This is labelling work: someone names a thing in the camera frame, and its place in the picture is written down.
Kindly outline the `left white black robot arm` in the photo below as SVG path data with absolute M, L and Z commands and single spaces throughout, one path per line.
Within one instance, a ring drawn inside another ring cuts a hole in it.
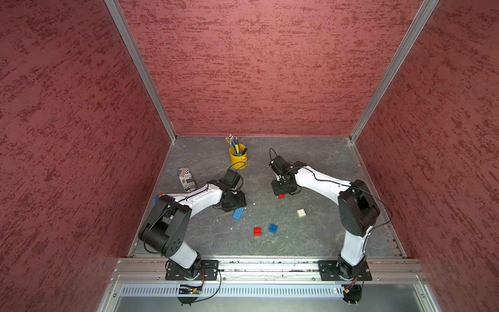
M 185 242 L 190 219 L 210 207 L 230 212 L 245 206 L 243 191 L 218 181 L 191 193 L 164 194 L 141 224 L 138 238 L 148 252 L 168 258 L 183 278 L 194 280 L 201 274 L 201 255 Z

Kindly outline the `long blue lego brick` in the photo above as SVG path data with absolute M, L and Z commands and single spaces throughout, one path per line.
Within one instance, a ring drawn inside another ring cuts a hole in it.
M 242 208 L 238 208 L 238 209 L 236 209 L 236 210 L 234 211 L 234 213 L 233 213 L 233 216 L 232 216 L 232 217 L 233 217 L 235 220 L 240 220 L 240 219 L 242 218 L 242 215 L 243 215 L 243 213 L 244 213 L 245 209 L 246 209 L 245 207 L 242 207 Z

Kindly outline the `small blue lego brick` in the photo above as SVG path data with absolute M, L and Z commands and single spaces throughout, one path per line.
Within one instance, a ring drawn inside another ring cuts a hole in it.
M 276 234 L 278 231 L 278 226 L 276 224 L 271 224 L 268 228 L 269 232 L 272 234 Z

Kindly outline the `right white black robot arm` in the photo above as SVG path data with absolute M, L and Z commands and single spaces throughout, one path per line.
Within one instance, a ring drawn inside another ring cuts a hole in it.
M 271 182 L 275 195 L 292 195 L 307 188 L 338 206 L 345 235 L 335 271 L 342 280 L 357 278 L 366 261 L 368 237 L 380 214 L 366 184 L 358 179 L 348 182 L 327 176 L 302 162 L 291 165 L 276 158 L 269 163 L 269 167 L 275 174 L 275 180 Z

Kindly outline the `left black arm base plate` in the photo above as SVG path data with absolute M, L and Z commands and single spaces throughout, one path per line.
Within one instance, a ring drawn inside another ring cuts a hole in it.
M 168 260 L 165 265 L 166 281 L 215 281 L 217 280 L 219 261 L 217 260 L 196 260 L 188 269 L 183 268 L 172 260 Z

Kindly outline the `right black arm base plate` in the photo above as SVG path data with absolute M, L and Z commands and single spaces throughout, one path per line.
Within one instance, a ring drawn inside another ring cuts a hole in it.
M 345 261 L 318 261 L 318 271 L 323 282 L 371 282 L 372 275 L 366 261 L 352 266 Z

